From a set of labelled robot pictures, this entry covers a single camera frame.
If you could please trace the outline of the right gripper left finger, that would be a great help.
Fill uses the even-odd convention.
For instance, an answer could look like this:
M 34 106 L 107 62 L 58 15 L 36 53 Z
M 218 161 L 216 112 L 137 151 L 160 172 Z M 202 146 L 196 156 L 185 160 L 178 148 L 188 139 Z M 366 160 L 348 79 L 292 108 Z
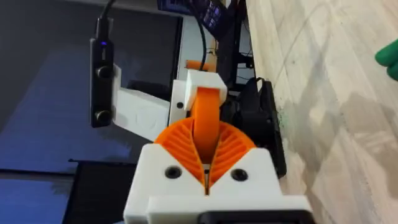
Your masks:
M 147 223 L 151 198 L 205 195 L 205 173 L 193 142 L 193 118 L 164 129 L 142 148 L 123 212 L 125 223 Z

